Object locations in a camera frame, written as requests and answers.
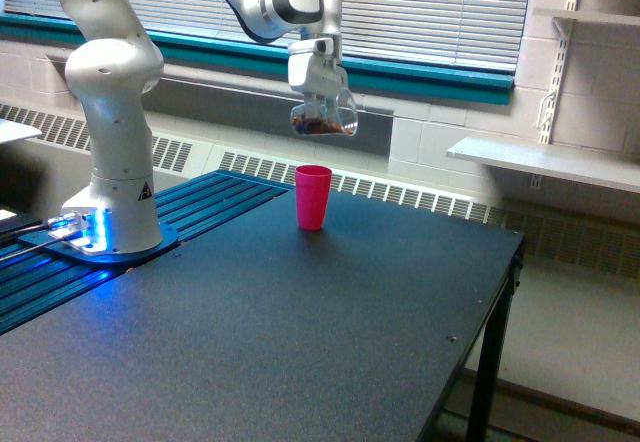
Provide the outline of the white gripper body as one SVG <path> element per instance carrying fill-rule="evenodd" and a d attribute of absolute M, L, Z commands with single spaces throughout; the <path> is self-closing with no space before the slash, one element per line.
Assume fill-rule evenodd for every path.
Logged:
<path fill-rule="evenodd" d="M 340 46 L 333 37 L 300 40 L 288 47 L 288 84 L 303 95 L 336 97 L 348 88 L 346 70 L 340 65 Z"/>

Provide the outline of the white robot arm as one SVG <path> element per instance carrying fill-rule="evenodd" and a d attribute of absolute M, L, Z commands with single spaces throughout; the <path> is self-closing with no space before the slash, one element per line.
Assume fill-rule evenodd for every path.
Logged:
<path fill-rule="evenodd" d="M 164 68 L 129 0 L 59 0 L 84 43 L 65 78 L 86 119 L 89 184 L 62 207 L 50 236 L 88 257 L 136 254 L 163 241 L 154 197 L 152 134 L 142 97 Z M 295 31 L 288 83 L 303 96 L 290 115 L 301 135 L 352 136 L 355 101 L 342 65 L 342 0 L 225 0 L 244 32 L 267 44 Z"/>

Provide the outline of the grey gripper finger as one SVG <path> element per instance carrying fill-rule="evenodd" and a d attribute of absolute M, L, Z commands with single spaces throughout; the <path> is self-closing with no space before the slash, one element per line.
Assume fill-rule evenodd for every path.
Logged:
<path fill-rule="evenodd" d="M 306 118 L 321 116 L 321 97 L 315 93 L 304 94 L 304 115 Z"/>
<path fill-rule="evenodd" d="M 338 110 L 338 103 L 337 103 L 336 97 L 325 98 L 324 116 L 328 121 L 339 120 L 339 110 Z"/>

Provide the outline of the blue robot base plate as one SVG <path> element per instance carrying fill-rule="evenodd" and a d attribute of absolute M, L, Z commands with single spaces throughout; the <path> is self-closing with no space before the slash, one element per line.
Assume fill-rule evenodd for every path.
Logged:
<path fill-rule="evenodd" d="M 157 246 L 135 253 L 124 253 L 120 251 L 104 251 L 96 253 L 84 253 L 81 250 L 72 248 L 70 244 L 64 242 L 56 242 L 44 248 L 44 251 L 50 255 L 61 257 L 63 259 L 79 261 L 94 266 L 118 266 L 118 267 L 137 267 L 149 260 L 152 260 L 179 244 L 179 234 L 176 229 L 169 224 L 161 223 L 160 230 L 163 240 Z"/>

